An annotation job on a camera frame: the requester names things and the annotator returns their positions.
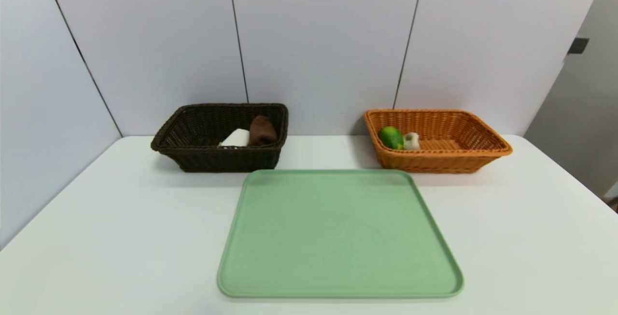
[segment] white table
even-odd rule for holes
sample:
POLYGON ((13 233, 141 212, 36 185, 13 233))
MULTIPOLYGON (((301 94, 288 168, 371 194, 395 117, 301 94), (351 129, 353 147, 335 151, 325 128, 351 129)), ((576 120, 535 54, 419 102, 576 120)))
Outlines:
MULTIPOLYGON (((225 297, 215 277, 247 174, 185 174, 151 137, 126 137, 0 252, 0 314, 618 313, 618 215, 532 144, 506 139, 514 153, 476 174, 412 175, 463 271, 454 298, 225 297)), ((291 136, 278 165, 376 167, 368 137, 350 136, 291 136)))

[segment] basket rim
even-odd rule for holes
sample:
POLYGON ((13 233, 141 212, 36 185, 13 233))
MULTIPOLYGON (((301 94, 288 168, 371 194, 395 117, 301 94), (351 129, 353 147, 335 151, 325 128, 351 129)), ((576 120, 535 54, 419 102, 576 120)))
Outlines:
POLYGON ((510 155, 513 152, 513 148, 509 143, 504 140, 504 138, 498 134, 492 127, 490 127, 483 119, 478 117, 477 115, 468 112, 466 110, 457 110, 457 109, 441 109, 441 108, 432 108, 432 109, 391 109, 391 108, 377 108, 373 110, 368 110, 365 112, 365 124, 369 129, 369 134, 371 135, 371 139, 373 141, 373 146, 379 148, 380 152, 388 153, 391 155, 405 156, 405 157, 413 157, 413 156, 422 156, 422 157, 487 157, 487 158, 499 158, 506 155, 510 155), (371 123, 369 116, 375 115, 379 113, 421 113, 421 112, 440 112, 440 113, 462 113, 464 115, 468 115, 472 119, 475 119, 477 123, 479 123, 483 128, 486 128, 490 133, 492 133, 505 147, 498 148, 494 150, 393 150, 392 148, 386 147, 382 141, 378 137, 378 132, 371 123))
POLYGON ((283 145, 285 144, 285 139, 287 139, 287 123, 288 123, 288 110, 287 106, 282 103, 199 103, 199 104, 187 104, 179 107, 174 114, 170 118, 165 121, 163 126, 157 131, 154 135, 152 142, 150 143, 150 148, 152 150, 165 153, 165 154, 190 154, 192 152, 256 152, 256 151, 273 151, 273 150, 281 150, 283 145), (176 123, 178 117, 180 117, 183 112, 189 110, 190 108, 199 108, 199 107, 239 107, 239 108, 249 108, 249 107, 259 107, 259 106, 275 106, 279 107, 283 111, 283 118, 281 121, 281 130, 280 136, 276 143, 272 143, 270 145, 263 146, 218 146, 218 145, 190 145, 190 146, 163 146, 161 142, 165 139, 168 133, 171 130, 171 127, 176 123))

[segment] panel seam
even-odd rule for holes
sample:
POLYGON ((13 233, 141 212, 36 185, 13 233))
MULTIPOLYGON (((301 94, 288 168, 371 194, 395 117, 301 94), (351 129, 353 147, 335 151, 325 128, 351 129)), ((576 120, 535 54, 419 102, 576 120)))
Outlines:
POLYGON ((404 75, 404 66, 406 66, 406 57, 408 56, 408 48, 410 47, 410 39, 412 37, 412 29, 414 29, 414 21, 417 18, 417 11, 419 11, 419 1, 414 6, 414 14, 412 15, 412 23, 410 24, 410 33, 408 34, 408 43, 406 44, 406 52, 404 53, 404 62, 401 64, 401 71, 399 72, 399 81, 397 81, 397 90, 395 91, 395 100, 393 101, 393 109, 397 104, 397 95, 399 95, 399 87, 401 86, 401 78, 404 75))
POLYGON ((101 97, 101 101, 103 101, 103 105, 105 106, 105 109, 108 110, 108 114, 110 114, 110 118, 112 119, 112 122, 115 125, 116 130, 118 130, 118 134, 120 134, 120 137, 124 137, 122 135, 122 132, 120 131, 120 128, 118 128, 118 123, 116 123, 115 119, 114 119, 114 115, 112 115, 111 111, 110 111, 110 107, 108 106, 108 103, 105 101, 101 90, 99 89, 99 86, 97 85, 97 82, 94 78, 94 76, 92 75, 92 72, 88 66, 88 63, 86 62, 86 59, 84 59, 84 55, 82 54, 81 49, 79 48, 79 45, 77 44, 77 40, 75 40, 75 36, 73 36, 73 31, 71 31, 71 28, 69 27, 69 23, 67 22, 67 18, 66 16, 64 16, 64 12, 62 11, 62 8, 60 8, 60 3, 58 2, 58 0, 54 0, 56 2, 56 6, 58 7, 58 11, 60 11, 60 15, 62 16, 62 20, 64 20, 64 25, 66 25, 68 31, 69 31, 69 35, 71 35, 71 39, 73 39, 73 44, 75 44, 75 48, 77 48, 77 53, 79 53, 79 56, 82 58, 82 62, 84 63, 84 66, 86 66, 86 70, 88 71, 88 75, 90 75, 90 79, 92 80, 92 83, 95 85, 95 88, 97 89, 97 92, 99 93, 99 97, 101 97))
POLYGON ((240 47, 240 31, 238 31, 238 20, 236 18, 236 5, 232 0, 232 12, 234 13, 234 25, 236 25, 236 39, 238 40, 238 52, 240 54, 240 67, 242 69, 242 80, 245 83, 245 96, 247 97, 247 103, 249 103, 249 89, 247 89, 247 76, 245 76, 245 63, 242 59, 242 49, 240 47))

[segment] green fruit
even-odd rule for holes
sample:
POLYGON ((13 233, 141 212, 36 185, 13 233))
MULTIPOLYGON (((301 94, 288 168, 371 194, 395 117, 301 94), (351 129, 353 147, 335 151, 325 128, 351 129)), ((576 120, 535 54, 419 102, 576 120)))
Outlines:
POLYGON ((392 148, 393 150, 404 149, 404 136, 399 129, 395 127, 388 126, 382 128, 382 130, 378 132, 378 137, 384 146, 388 148, 392 148))

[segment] orange wicker basket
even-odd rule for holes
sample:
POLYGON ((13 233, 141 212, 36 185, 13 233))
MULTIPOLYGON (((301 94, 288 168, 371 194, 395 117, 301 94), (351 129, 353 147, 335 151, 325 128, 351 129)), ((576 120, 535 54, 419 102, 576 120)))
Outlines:
POLYGON ((466 173, 513 149, 490 126, 461 110, 369 110, 365 123, 383 168, 407 172, 466 173), (380 129, 419 134, 420 150, 393 150, 378 138, 380 129))

